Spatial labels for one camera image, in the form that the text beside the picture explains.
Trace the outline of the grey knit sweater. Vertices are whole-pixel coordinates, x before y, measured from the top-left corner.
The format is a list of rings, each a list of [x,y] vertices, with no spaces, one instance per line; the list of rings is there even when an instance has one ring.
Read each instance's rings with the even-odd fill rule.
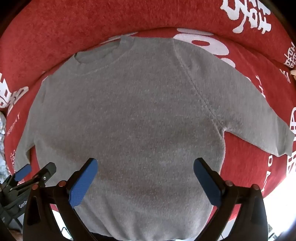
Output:
[[[224,133],[282,156],[294,135],[244,75],[172,38],[123,37],[72,56],[30,107],[15,169],[36,149],[54,162],[55,185],[89,159],[99,167],[77,213],[90,231],[118,240],[185,240],[212,206],[193,169],[220,171]]]

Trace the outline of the red seat cushion white print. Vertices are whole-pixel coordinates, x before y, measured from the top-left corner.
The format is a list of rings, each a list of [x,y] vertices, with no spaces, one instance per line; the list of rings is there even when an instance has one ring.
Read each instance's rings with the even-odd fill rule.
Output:
[[[205,49],[229,62],[250,78],[273,110],[289,125],[295,124],[295,82],[288,69],[295,67],[295,41],[283,27],[261,34],[208,33],[184,28],[156,28],[133,33],[141,38],[173,38]],[[29,109],[42,80],[79,50],[114,41],[100,32],[82,36],[7,30],[1,37],[1,109],[7,111],[8,130],[4,146],[12,155],[23,133]],[[295,170],[295,156],[275,157],[227,133],[221,176],[240,186],[258,184],[263,195],[271,193]]]

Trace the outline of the red back cushion white print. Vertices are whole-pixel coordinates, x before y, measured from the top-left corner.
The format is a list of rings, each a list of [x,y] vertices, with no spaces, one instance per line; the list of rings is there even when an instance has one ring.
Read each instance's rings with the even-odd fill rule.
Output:
[[[31,1],[1,29],[1,108],[80,50],[167,27],[214,33],[295,66],[295,38],[266,1]]]

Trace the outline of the orange fabric item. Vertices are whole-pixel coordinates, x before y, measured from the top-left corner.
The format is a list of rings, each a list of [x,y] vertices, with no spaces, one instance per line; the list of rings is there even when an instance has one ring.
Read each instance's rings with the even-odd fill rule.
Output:
[[[296,80],[296,69],[293,69],[290,71],[290,74],[293,76],[293,78]]]

